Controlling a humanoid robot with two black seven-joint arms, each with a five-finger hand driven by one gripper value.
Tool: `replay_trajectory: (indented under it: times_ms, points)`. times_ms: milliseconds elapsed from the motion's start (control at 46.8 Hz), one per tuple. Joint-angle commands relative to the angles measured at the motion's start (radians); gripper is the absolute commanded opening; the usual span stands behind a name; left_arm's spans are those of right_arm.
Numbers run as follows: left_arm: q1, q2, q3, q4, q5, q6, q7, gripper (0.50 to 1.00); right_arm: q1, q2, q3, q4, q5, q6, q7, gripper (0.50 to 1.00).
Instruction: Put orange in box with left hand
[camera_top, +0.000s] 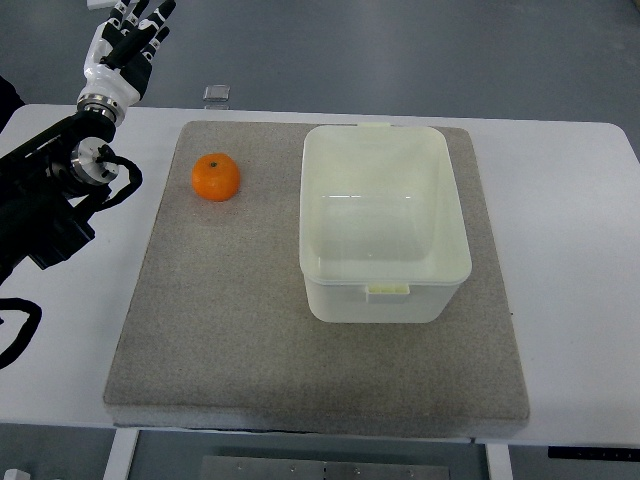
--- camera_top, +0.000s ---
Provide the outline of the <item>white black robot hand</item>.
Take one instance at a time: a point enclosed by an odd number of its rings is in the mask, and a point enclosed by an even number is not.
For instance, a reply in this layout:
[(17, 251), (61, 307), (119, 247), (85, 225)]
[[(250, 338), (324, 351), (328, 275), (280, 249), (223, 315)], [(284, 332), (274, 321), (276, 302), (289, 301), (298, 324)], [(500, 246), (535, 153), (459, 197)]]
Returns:
[(119, 126), (128, 108), (144, 97), (176, 3), (163, 1), (145, 15), (148, 6), (147, 1), (118, 1), (97, 27), (84, 62), (86, 84), (77, 100), (80, 111), (98, 111)]

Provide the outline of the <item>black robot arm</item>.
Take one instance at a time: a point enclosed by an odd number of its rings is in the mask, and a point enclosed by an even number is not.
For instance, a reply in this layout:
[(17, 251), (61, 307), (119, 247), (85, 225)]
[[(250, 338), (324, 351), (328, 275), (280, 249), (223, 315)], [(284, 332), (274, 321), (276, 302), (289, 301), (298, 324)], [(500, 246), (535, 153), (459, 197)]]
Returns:
[(91, 217), (128, 199), (140, 169), (109, 146), (124, 113), (83, 94), (77, 112), (1, 158), (1, 279), (24, 259), (46, 269), (95, 238)]

